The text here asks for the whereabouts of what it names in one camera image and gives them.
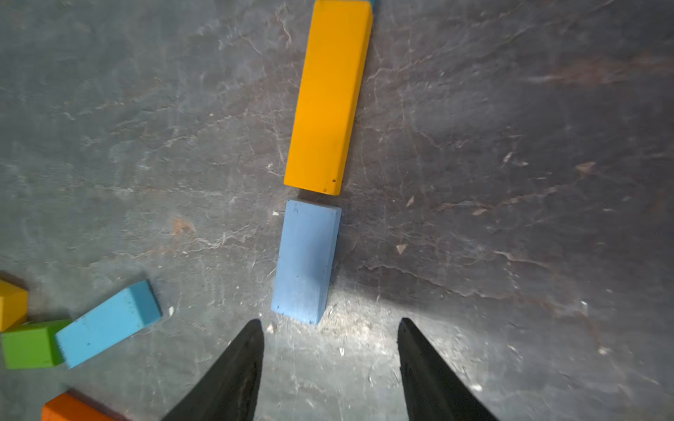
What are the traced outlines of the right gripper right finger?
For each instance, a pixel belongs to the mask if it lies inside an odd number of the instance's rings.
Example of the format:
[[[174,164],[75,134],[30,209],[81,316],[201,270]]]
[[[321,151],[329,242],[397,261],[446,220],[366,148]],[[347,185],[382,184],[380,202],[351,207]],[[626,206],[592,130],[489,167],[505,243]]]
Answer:
[[[409,318],[398,326],[398,352],[409,419],[497,420]]]

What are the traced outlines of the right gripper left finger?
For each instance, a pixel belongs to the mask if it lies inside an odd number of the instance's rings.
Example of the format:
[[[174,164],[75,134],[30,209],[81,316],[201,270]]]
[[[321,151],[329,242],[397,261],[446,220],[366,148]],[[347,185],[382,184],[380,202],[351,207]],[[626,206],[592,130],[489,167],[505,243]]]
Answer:
[[[166,420],[252,420],[263,372],[264,333],[252,319]]]

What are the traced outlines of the orange block front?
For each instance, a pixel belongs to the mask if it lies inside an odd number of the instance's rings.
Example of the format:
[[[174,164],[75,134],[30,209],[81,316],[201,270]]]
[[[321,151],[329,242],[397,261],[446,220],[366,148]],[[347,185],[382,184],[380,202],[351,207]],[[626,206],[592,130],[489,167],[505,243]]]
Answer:
[[[115,421],[125,418],[87,396],[66,392],[45,403],[41,421]]]

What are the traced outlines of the light blue short block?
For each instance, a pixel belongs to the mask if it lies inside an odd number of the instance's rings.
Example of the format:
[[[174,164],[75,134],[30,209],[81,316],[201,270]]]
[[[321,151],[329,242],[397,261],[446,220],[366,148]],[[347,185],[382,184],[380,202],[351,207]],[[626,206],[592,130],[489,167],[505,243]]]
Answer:
[[[338,207],[287,202],[271,310],[319,324],[328,301],[341,216]]]

